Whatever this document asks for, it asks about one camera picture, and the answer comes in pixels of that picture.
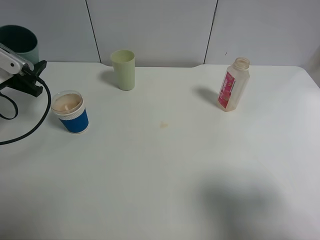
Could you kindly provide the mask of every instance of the plastic bottle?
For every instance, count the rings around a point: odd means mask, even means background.
[[[250,61],[245,57],[238,57],[234,63],[226,69],[224,81],[217,105],[225,112],[235,110],[245,90],[249,75]]]

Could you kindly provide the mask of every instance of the bottle label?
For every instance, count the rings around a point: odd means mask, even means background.
[[[224,108],[227,108],[229,99],[231,97],[231,92],[234,88],[235,83],[235,78],[227,71],[218,100]]]

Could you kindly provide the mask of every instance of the black cable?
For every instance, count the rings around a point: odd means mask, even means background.
[[[32,71],[29,70],[29,69],[24,69],[24,71],[30,75],[33,75]],[[46,109],[45,109],[45,112],[42,116],[42,118],[40,119],[40,121],[35,125],[34,128],[32,128],[29,132],[27,132],[26,134],[22,135],[22,136],[19,136],[17,138],[14,138],[14,139],[11,139],[11,140],[8,140],[8,141],[0,141],[0,145],[6,145],[6,144],[11,144],[11,143],[14,143],[14,142],[17,142],[21,139],[24,139],[26,137],[28,137],[29,135],[33,134],[39,127],[40,125],[44,122],[46,116],[48,115],[48,112],[50,110],[50,106],[51,106],[51,94],[50,94],[50,90],[47,86],[47,84],[45,83],[45,81],[43,81],[40,77],[38,76],[34,76],[36,78],[36,80],[41,84],[43,85],[45,91],[46,91],[46,94],[48,96],[48,103],[47,103],[47,106],[46,106]]]

